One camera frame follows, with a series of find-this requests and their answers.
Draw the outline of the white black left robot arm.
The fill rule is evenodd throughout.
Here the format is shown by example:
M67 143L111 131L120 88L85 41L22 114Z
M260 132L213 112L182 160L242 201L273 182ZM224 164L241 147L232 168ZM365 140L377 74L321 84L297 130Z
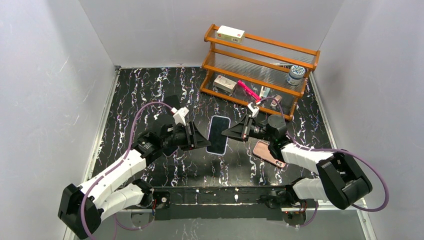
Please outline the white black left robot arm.
M170 109L172 121L154 124L138 137L130 137L129 148L109 167L80 185L63 189L58 218L79 238L94 239L102 221L131 206L151 206L154 188L136 180L120 189L130 177L144 170L169 149L191 151L211 146L196 125L185 120L186 107Z

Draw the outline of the red-edged black phone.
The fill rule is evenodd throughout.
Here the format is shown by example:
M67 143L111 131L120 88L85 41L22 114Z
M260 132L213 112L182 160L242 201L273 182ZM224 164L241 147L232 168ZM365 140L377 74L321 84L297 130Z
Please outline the red-edged black phone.
M163 155L167 158L171 157L178 151L178 147L168 147L163 150Z

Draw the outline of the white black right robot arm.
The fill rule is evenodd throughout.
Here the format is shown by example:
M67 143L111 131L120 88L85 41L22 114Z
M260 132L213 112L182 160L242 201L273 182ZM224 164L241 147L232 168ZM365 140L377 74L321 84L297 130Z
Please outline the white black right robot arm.
M266 124L245 115L222 135L245 142L252 137L268 142L267 151L278 163L297 165L318 175L301 178L286 186L286 197L293 203L299 200L329 201L344 210L369 194L373 186L352 156L336 150L306 150L287 136L283 116L271 115Z

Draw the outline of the pink phone case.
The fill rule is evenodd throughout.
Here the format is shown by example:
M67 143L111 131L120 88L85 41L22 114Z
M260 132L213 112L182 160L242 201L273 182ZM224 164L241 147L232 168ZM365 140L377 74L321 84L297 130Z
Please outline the pink phone case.
M264 160L264 161L266 161L266 162L268 162L268 163L270 163L270 164L272 164L272 165L274 165L278 168L282 169L283 167L285 167L286 164L284 162L274 158L271 155L271 153L268 149L268 146L269 146L269 144L267 142L259 140L256 143L255 147L253 148L252 153L256 157L258 157L258 158L260 158L260 159L262 159L262 160Z

